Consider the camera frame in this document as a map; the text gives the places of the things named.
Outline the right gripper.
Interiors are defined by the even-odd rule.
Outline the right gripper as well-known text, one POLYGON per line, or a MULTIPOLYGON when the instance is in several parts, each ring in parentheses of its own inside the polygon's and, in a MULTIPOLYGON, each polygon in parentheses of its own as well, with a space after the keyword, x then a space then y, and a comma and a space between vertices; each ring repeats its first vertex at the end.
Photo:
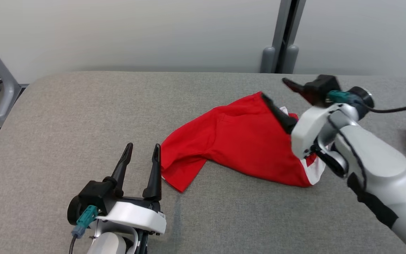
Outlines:
MULTIPOLYGON (((288 78, 283 78, 282 82, 309 104, 316 104, 316 92, 313 87, 300 85, 288 78)), ((348 121, 352 121, 354 125, 359 121, 356 108, 348 104, 333 104, 328 108, 313 106, 298 119, 275 106, 274 102, 265 93, 261 94, 261 98, 284 132, 291 134, 291 148, 297 158, 304 158, 310 154, 310 147, 326 124, 327 118, 334 114, 334 111, 340 110, 341 114, 345 115, 348 121)))

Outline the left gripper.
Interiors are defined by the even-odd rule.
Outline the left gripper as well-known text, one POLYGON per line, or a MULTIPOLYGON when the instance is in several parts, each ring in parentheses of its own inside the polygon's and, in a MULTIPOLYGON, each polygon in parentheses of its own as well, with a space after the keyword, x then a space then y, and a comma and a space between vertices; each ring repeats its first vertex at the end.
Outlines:
MULTIPOLYGON (((115 195, 118 198, 122 198, 124 194, 122 187, 127 166, 131 160, 133 146, 133 143, 127 144, 111 176, 116 180, 115 195)), ((148 186, 143 190, 142 197, 146 200, 116 201, 107 215, 99 216, 99 220, 103 223, 110 222, 130 226, 155 234, 165 233, 166 217, 159 202, 162 199, 160 144, 155 145, 148 186)))

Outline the red white-striped shorts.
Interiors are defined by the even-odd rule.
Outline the red white-striped shorts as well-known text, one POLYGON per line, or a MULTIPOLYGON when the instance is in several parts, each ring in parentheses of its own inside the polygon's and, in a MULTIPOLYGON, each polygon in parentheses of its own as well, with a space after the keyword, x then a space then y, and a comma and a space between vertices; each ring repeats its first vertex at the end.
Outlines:
POLYGON ((264 93, 215 107, 172 132, 161 145, 164 180, 184 192, 207 161, 262 180, 297 187, 319 182, 325 163, 299 159, 266 103, 264 93))

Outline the grey fabric sofa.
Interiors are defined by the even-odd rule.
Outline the grey fabric sofa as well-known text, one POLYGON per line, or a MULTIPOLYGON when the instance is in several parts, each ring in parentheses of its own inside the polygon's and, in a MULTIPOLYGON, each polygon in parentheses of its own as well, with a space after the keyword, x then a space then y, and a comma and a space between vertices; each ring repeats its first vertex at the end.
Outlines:
MULTIPOLYGON (((214 107, 263 91, 301 115, 281 74, 89 71, 30 84, 0 130, 0 254, 68 253, 67 208, 134 144, 123 190, 141 196, 156 143, 214 107)), ((164 235, 148 254, 404 254, 330 170, 311 188, 207 162, 184 193, 162 184, 164 235)))

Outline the grey partition post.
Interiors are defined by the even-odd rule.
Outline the grey partition post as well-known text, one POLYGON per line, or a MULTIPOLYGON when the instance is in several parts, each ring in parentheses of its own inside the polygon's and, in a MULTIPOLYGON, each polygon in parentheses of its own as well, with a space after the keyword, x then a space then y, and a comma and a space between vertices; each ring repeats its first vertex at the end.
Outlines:
POLYGON ((295 37, 306 1, 280 1, 272 45, 263 50, 260 73, 293 73, 299 53, 295 37))

